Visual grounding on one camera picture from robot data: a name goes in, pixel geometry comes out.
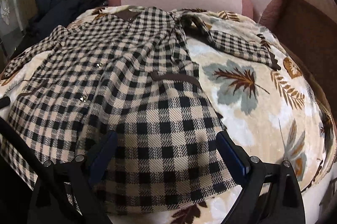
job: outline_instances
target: brown trim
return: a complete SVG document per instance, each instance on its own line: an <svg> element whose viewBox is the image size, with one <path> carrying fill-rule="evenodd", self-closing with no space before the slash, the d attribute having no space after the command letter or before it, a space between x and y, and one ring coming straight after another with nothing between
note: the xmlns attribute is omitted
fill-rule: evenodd
<svg viewBox="0 0 337 224"><path fill-rule="evenodd" d="M281 67L277 64L277 59L275 59L275 55L269 51L270 60L272 61L272 69L281 70Z"/></svg>
<svg viewBox="0 0 337 224"><path fill-rule="evenodd" d="M31 92L27 92L27 93L21 93L17 96L17 98L20 98L20 97L24 97L24 96L29 96L29 95L32 95L34 94L36 91L38 91L41 87L43 87L44 85L46 85L46 83L48 82L48 80L43 80L43 82L38 86L38 87L35 87L33 89L33 91Z"/></svg>
<svg viewBox="0 0 337 224"><path fill-rule="evenodd" d="M132 23L141 12L132 12L129 9L122 10L120 12L114 13L118 18Z"/></svg>
<svg viewBox="0 0 337 224"><path fill-rule="evenodd" d="M1 86L5 86L7 84L9 84L11 82L11 80L16 76L16 74L19 72L20 70L14 72L8 79L6 79L4 81L4 83Z"/></svg>
<svg viewBox="0 0 337 224"><path fill-rule="evenodd" d="M201 88L201 85L199 83L199 81L191 76L185 75L185 74L170 74L170 73L166 73L164 75L158 75L157 71L153 71L151 72L151 78L154 81L159 81L159 80L175 80L175 81L184 81L186 83L191 83L196 85L197 87Z"/></svg>

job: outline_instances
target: brown leaf print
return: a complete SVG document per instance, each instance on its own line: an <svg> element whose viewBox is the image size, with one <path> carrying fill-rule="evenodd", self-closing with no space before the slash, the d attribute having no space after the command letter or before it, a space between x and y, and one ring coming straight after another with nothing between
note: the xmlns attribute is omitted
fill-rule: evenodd
<svg viewBox="0 0 337 224"><path fill-rule="evenodd" d="M106 16L108 13L104 13L103 11L106 9L106 7L96 7L94 11L92 11L92 15L97 15L95 19L97 20L100 17Z"/></svg>
<svg viewBox="0 0 337 224"><path fill-rule="evenodd" d="M276 71L270 72L270 78L274 82L275 88L279 91L280 97L283 96L286 104L289 104L292 109L295 107L302 110L304 107L304 94L298 92L295 88L291 88L284 77Z"/></svg>
<svg viewBox="0 0 337 224"><path fill-rule="evenodd" d="M287 144L285 144L281 130L281 124L279 124L279 126L284 146L284 156L278 162L280 163L283 160L289 160L293 166L297 180L301 181L303 179L305 164L307 161L305 153L302 152L304 148L305 131L302 132L297 143L295 143L297 124L296 120L294 120L289 130Z"/></svg>
<svg viewBox="0 0 337 224"><path fill-rule="evenodd" d="M266 40L266 38L262 34L257 34L257 36L261 39L260 45L270 49L270 44Z"/></svg>
<svg viewBox="0 0 337 224"><path fill-rule="evenodd" d="M299 69L299 67L297 66L297 64L294 63L294 61L291 58L286 57L283 60L283 66L287 70L289 76L292 79L302 76L301 70Z"/></svg>
<svg viewBox="0 0 337 224"><path fill-rule="evenodd" d="M205 23L205 25L206 25L206 27L207 27L208 30L211 30L211 29L212 29L212 26L211 26L210 24Z"/></svg>
<svg viewBox="0 0 337 224"><path fill-rule="evenodd" d="M198 203L199 206L207 208L207 204L205 201ZM194 218L200 218L201 212L197 204L192 205L186 209L182 209L172 215L171 224L192 224Z"/></svg>
<svg viewBox="0 0 337 224"><path fill-rule="evenodd" d="M249 98L251 98L252 93L254 94L254 97L256 98L256 86L260 87L262 90L270 94L267 90L262 88L261 86L257 85L255 83L254 73L252 73L250 70L244 70L244 72L239 71L239 69L236 67L233 72L227 71L227 70L221 70L220 68L218 71L214 72L214 76L218 78L223 77L226 79L233 79L234 81L229 86L235 86L233 94L236 90L238 90L240 87L243 87L243 91L245 91L247 88L249 88Z"/></svg>
<svg viewBox="0 0 337 224"><path fill-rule="evenodd" d="M225 11L225 13L226 13L226 16L227 16L227 18L226 18L227 20L240 22L240 19L237 16L236 13L230 12L230 11Z"/></svg>
<svg viewBox="0 0 337 224"><path fill-rule="evenodd" d="M183 10L188 10L188 11L195 12L195 13L207 12L207 10L201 9L201 8L184 8Z"/></svg>
<svg viewBox="0 0 337 224"><path fill-rule="evenodd" d="M305 187L305 188L301 191L301 193L303 193L305 190L309 189L309 188L312 186L312 183L315 182L316 177L318 176L318 174L320 173L321 169L323 168L322 165L323 165L323 160L321 160L321 163L320 163L320 165L318 166L318 169L317 169L317 172L316 172L315 175L314 175L314 178L313 178L312 181L309 183L309 185L308 185L307 187Z"/></svg>
<svg viewBox="0 0 337 224"><path fill-rule="evenodd" d="M324 131L330 132L333 130L332 121L326 114L323 115L322 122L323 122Z"/></svg>
<svg viewBox="0 0 337 224"><path fill-rule="evenodd" d="M101 7L96 7L94 8L94 10L92 11L92 15L99 15L101 14L101 12L105 9L104 6Z"/></svg>

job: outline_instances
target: leaf pattern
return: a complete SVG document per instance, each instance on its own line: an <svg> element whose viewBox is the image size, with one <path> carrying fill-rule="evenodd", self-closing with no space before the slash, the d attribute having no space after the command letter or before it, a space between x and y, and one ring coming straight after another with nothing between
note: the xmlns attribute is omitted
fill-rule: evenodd
<svg viewBox="0 0 337 224"><path fill-rule="evenodd" d="M239 69L236 67L234 71L223 71L220 68L218 71L214 72L214 76L218 78L223 77L225 79L232 79L234 80L229 86L234 86L233 95L236 90L238 90L240 87L243 87L243 91L245 91L247 88L249 89L249 98L251 98L252 92L254 94L254 97L256 98L256 86L260 87L262 90L266 91L268 94L270 94L267 90L262 88L261 86L255 84L255 77L254 72L251 72L250 70L244 70L244 72L239 71Z"/></svg>
<svg viewBox="0 0 337 224"><path fill-rule="evenodd" d="M201 8L184 8L182 10L191 11L191 12L195 12L195 13L207 12L207 10L201 9Z"/></svg>
<svg viewBox="0 0 337 224"><path fill-rule="evenodd" d="M279 91L280 97L283 96L285 103L289 104L292 109L295 107L302 110L304 107L304 94L298 92L295 88L291 88L284 77L276 71L270 72L270 78L274 82L275 88Z"/></svg>
<svg viewBox="0 0 337 224"><path fill-rule="evenodd" d="M205 201L198 203L200 207L207 208L207 204ZM201 212L197 204L192 205L186 209L182 209L172 215L171 224L192 224L194 218L200 218Z"/></svg>
<svg viewBox="0 0 337 224"><path fill-rule="evenodd" d="M286 57L283 60L283 66L287 70L289 76L292 79L302 76L301 70L299 69L297 64L291 58Z"/></svg>
<svg viewBox="0 0 337 224"><path fill-rule="evenodd" d="M322 168L323 168L323 160L321 160L320 165L318 166L318 169L317 169L317 171L316 171L316 173L315 173L315 175L314 175L312 181L309 183L309 185L308 185L307 187L305 187L305 188L301 191L301 193L303 193L305 190L309 189L309 188L312 186L312 183L315 182L316 177L318 176L318 174L320 173L320 171L321 171Z"/></svg>
<svg viewBox="0 0 337 224"><path fill-rule="evenodd" d="M324 146L326 151L328 148L331 147L329 142L333 140L333 123L329 116L322 112L322 124L323 124L323 131L324 131Z"/></svg>
<svg viewBox="0 0 337 224"><path fill-rule="evenodd" d="M223 15L223 19L240 22L236 13L230 11L224 11L226 15Z"/></svg>
<svg viewBox="0 0 337 224"><path fill-rule="evenodd" d="M257 36L261 39L260 45L270 49L270 44L266 40L266 38L262 34L257 34Z"/></svg>
<svg viewBox="0 0 337 224"><path fill-rule="evenodd" d="M241 110L249 115L257 107L258 90L267 90L255 82L255 70L251 66L240 67L237 63L227 60L226 66L210 64L203 67L210 81L220 83L217 92L218 103L231 105L240 102Z"/></svg>
<svg viewBox="0 0 337 224"><path fill-rule="evenodd" d="M320 128L320 136L321 137L324 136L324 127L323 126L321 126L321 128Z"/></svg>
<svg viewBox="0 0 337 224"><path fill-rule="evenodd" d="M97 20L100 17L104 17L107 16L108 13L104 12L104 10L106 9L106 7L96 7L93 11L92 11L92 15L97 15L95 17L95 19Z"/></svg>
<svg viewBox="0 0 337 224"><path fill-rule="evenodd" d="M313 103L315 101L315 94L310 84L307 81L305 81L305 87L307 89L308 98L310 99L311 103Z"/></svg>
<svg viewBox="0 0 337 224"><path fill-rule="evenodd" d="M304 144L305 144L304 142L305 141L305 131L302 132L301 136L295 143L296 135L297 135L297 124L296 124L296 120L294 120L289 129L287 144L285 144L283 134L282 134L281 124L279 124L279 126L280 126L282 141L284 145L284 156L280 160L278 160L278 163L282 162L283 160L290 161L290 163L293 166L297 180L302 181L305 166L306 166L306 161L307 161L307 157L305 153L302 151L304 148Z"/></svg>

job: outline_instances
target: black jacket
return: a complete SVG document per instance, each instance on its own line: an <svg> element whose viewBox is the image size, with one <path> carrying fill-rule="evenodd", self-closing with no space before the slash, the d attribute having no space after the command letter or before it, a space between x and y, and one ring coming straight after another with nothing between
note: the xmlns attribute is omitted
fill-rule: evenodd
<svg viewBox="0 0 337 224"><path fill-rule="evenodd" d="M26 35L11 59L28 47L48 37L55 27L67 27L88 9L98 7L106 0L36 0L37 14L29 20Z"/></svg>

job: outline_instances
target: plaid shirt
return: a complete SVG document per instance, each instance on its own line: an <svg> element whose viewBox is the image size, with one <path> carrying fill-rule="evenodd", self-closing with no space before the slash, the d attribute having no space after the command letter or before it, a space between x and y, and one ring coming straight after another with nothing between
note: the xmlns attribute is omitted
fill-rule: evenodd
<svg viewBox="0 0 337 224"><path fill-rule="evenodd" d="M224 192L234 185L215 147L225 127L186 48L183 26L191 22L218 50L274 68L266 47L209 31L193 12L105 14L58 26L8 64L2 79L52 51L13 103L9 124L41 162L54 163L71 161L116 131L117 152L95 188L109 213L179 209ZM33 188L36 175L6 140L1 155Z"/></svg>

